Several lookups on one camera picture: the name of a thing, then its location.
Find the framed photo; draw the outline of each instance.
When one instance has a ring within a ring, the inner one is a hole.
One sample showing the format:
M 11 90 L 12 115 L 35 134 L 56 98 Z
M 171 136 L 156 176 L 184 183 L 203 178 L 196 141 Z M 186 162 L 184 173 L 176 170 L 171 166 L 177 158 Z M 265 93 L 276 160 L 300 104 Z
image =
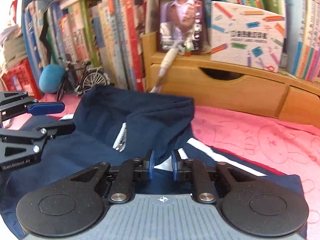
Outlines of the framed photo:
M 186 51 L 201 52 L 204 7 L 203 0 L 159 0 L 159 50 L 168 51 L 181 41 Z

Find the white shirt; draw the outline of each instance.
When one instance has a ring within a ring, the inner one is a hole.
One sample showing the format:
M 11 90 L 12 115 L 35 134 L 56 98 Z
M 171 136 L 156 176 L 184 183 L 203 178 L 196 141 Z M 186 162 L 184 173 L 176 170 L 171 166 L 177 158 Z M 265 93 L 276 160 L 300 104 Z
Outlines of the white shirt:
M 173 2 L 169 2 L 163 5 L 163 9 L 161 11 L 161 17 L 160 17 L 160 22 L 165 23 L 167 21 L 166 16 L 167 16 L 167 6 L 170 4 L 171 6 L 175 5 L 177 9 L 177 15 L 179 17 L 179 21 L 182 22 L 183 17 L 186 15 L 186 11 L 189 8 L 189 5 L 195 4 L 195 0 L 187 0 L 185 3 L 180 4 L 178 3 L 178 0 L 174 0 Z M 174 30 L 171 33 L 172 38 L 174 41 L 176 40 L 182 40 L 182 33 L 181 30 L 178 27 L 175 27 Z

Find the metal screw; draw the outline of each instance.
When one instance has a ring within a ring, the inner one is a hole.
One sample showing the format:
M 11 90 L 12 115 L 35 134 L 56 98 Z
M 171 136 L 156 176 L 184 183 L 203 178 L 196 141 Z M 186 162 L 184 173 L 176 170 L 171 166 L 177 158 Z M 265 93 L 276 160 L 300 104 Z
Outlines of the metal screw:
M 111 196 L 111 199 L 117 202 L 124 201 L 126 198 L 127 196 L 123 193 L 115 193 Z
M 211 193 L 201 193 L 199 195 L 199 198 L 202 201 L 212 201 L 214 200 L 214 195 L 212 195 Z
M 35 153 L 40 152 L 40 147 L 39 147 L 38 145 L 35 145 L 35 146 L 33 147 L 33 151 L 34 151 Z

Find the bed sheet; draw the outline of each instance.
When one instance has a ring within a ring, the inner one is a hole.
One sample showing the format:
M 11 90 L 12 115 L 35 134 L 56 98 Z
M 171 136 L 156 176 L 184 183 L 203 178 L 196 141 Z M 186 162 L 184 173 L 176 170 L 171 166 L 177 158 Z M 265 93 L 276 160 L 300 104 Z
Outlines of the bed sheet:
M 320 237 L 320 130 L 312 125 L 205 106 L 195 107 L 194 136 L 206 145 L 300 176 L 310 214 L 308 240 Z

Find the miniature bicycle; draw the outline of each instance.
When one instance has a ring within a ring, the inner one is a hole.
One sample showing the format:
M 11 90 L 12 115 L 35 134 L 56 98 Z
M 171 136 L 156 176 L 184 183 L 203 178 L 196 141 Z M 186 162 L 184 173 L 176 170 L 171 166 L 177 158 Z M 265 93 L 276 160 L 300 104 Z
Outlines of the miniature bicycle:
M 61 101 L 65 92 L 74 91 L 77 95 L 82 95 L 95 85 L 109 85 L 109 77 L 104 73 L 102 67 L 88 68 L 90 61 L 84 62 L 83 68 L 75 69 L 75 65 L 79 62 L 64 61 L 67 64 L 65 73 L 61 79 L 60 86 L 57 91 L 57 101 Z M 80 81 L 76 71 L 83 71 Z

